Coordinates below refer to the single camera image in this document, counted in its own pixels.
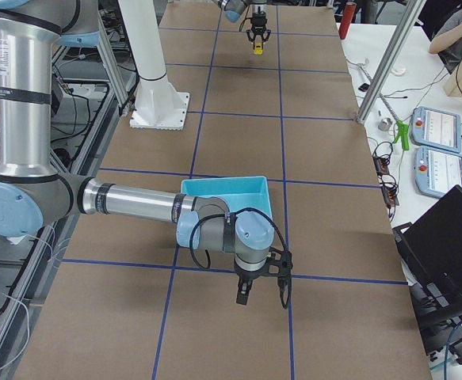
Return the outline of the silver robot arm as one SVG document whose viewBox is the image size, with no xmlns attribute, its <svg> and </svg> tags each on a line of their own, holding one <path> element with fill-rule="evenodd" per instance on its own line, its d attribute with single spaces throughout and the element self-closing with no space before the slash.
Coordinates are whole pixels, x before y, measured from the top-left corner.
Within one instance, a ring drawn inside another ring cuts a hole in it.
<svg viewBox="0 0 462 380">
<path fill-rule="evenodd" d="M 213 0 L 224 13 L 224 16 L 230 22 L 237 22 L 242 14 L 249 8 L 252 9 L 250 17 L 245 16 L 243 23 L 246 20 L 250 21 L 250 29 L 246 30 L 247 38 L 252 43 L 261 44 L 269 40 L 271 30 L 267 28 L 266 6 L 267 1 L 247 1 L 247 0 Z"/>
<path fill-rule="evenodd" d="M 52 46 L 100 40 L 95 1 L 0 1 L 0 235 L 20 237 L 68 215 L 112 214 L 172 222 L 179 245 L 234 257 L 237 303 L 277 265 L 271 218 L 200 198 L 58 172 L 50 162 Z"/>
</svg>

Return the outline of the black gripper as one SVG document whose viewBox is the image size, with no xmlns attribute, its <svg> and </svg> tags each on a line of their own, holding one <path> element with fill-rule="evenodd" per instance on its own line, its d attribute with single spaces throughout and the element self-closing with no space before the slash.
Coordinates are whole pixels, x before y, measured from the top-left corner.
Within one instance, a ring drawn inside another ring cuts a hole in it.
<svg viewBox="0 0 462 380">
<path fill-rule="evenodd" d="M 264 13 L 253 13 L 251 18 L 251 30 L 246 30 L 247 38 L 254 42 L 254 33 L 262 34 L 262 41 L 269 39 L 271 30 L 266 28 L 266 15 Z"/>
<path fill-rule="evenodd" d="M 252 282 L 259 277 L 267 277 L 269 270 L 265 263 L 259 268 L 255 264 L 248 265 L 237 260 L 234 261 L 234 270 L 239 277 L 236 303 L 246 305 L 252 288 Z"/>
</svg>

